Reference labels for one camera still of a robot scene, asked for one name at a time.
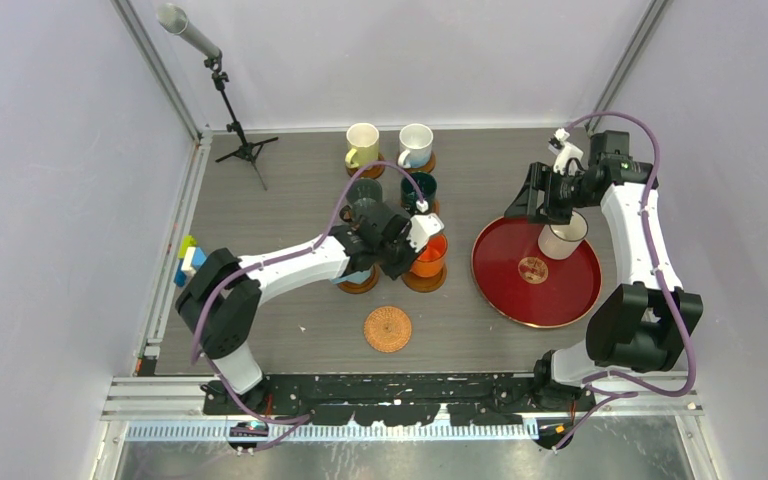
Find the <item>cream mug black rim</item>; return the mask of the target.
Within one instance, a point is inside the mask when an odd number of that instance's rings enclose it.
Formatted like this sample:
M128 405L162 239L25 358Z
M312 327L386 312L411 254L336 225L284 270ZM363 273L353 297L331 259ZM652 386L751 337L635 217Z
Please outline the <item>cream mug black rim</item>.
M549 259L565 260L577 250L588 231L587 220L574 211L568 224L543 226L537 241L539 251Z

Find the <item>brown wooden coaster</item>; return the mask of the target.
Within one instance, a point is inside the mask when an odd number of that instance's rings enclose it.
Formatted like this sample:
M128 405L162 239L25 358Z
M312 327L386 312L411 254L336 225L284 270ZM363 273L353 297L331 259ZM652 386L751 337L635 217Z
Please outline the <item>brown wooden coaster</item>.
M411 290L419 293L431 293L438 290L447 278L448 269L443 266L432 277L418 276L413 272L407 272L401 276L403 283Z
M356 165L355 167L352 167L350 160L359 161L359 164ZM380 163L384 161L385 161L385 158L380 153L371 154L371 153L363 153L360 151L355 152L354 150L350 150L345 155L345 169L349 176L353 176L356 174L356 172L360 167L368 164L372 164L371 167L369 167L368 169L362 172L360 177L377 179L384 173L385 167L383 165L375 164L375 163Z
M396 160L396 165L408 173L425 172L431 173L436 167L436 154L431 152L428 156L424 157L424 163L418 164L419 157L415 155L400 155Z
M373 266L369 270L371 271L372 275L369 280L362 285L350 285L348 283L335 285L345 293L354 295L366 293L377 285L380 277L379 269L377 266Z

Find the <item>orange mug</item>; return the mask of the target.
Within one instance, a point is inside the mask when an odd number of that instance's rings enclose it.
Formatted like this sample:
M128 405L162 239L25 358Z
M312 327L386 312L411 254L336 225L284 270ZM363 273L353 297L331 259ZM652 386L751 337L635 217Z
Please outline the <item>orange mug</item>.
M414 261L410 272L420 278L438 275L445 266L447 251L448 240L444 234L432 237L425 250Z

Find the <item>red round tray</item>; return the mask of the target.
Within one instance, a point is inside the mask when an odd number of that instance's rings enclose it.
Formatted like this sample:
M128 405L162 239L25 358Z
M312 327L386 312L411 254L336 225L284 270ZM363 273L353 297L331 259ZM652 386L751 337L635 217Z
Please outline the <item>red round tray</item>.
M564 260L547 257L538 246L541 231L524 219L493 220L473 245L471 272L501 315L533 328L565 327L594 308L602 290L601 264L588 241Z

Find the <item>woven rattan coaster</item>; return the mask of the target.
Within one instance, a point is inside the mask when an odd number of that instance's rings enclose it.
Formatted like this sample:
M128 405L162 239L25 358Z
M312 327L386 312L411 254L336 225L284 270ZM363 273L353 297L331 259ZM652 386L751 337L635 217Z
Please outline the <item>woven rattan coaster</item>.
M373 310L363 324L367 343L382 353L394 353L404 348L410 341L412 332L410 317L394 306Z

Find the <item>pale yellow mug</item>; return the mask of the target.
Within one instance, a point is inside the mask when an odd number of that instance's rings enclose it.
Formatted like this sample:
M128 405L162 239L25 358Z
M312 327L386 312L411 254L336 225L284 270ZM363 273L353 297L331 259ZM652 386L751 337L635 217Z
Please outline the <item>pale yellow mug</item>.
M348 152L344 163L348 169L359 169L379 156L379 130L370 123L355 123L346 132Z

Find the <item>white mug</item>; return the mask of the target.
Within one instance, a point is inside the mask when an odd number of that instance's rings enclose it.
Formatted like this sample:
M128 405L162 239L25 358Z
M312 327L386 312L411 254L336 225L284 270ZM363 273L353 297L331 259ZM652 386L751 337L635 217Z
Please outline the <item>white mug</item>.
M434 133L425 124L404 126L398 135L400 153L397 164L403 169L424 167L431 159Z

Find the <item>dark grey mug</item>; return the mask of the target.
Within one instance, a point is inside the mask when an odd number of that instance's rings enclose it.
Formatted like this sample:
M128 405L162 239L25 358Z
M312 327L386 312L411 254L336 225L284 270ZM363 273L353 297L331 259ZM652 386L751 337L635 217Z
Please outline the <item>dark grey mug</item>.
M355 208L366 208L374 203L381 203L383 198L383 188L376 179L359 178L344 195L346 205L340 210L339 218L349 223L353 220Z

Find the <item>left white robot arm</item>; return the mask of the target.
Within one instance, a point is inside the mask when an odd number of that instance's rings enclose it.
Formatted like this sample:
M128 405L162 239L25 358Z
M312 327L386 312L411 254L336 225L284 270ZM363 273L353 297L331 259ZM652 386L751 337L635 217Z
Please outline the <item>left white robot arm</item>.
M409 214L375 200L342 207L336 225L314 239L261 255L236 256L226 248L201 265L186 259L187 276L174 309L228 384L240 412L258 412L267 398L263 373L249 346L257 310L273 298L311 283L378 268L397 279L408 272L444 225L431 210Z

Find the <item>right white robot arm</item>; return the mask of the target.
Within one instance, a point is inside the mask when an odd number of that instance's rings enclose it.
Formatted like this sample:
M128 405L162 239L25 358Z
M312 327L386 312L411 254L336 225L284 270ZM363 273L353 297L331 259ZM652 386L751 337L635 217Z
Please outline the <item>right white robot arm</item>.
M553 163L530 165L505 217L541 226L540 252L565 260L587 233L577 214L599 208L609 227L618 284L592 315L583 341L549 351L536 363L532 400L556 410L609 377L666 397L689 393L696 378L690 335L703 302L684 288L669 259L658 217L658 164L634 160L630 136L621 131L595 135L583 152L570 131L560 128L549 148Z

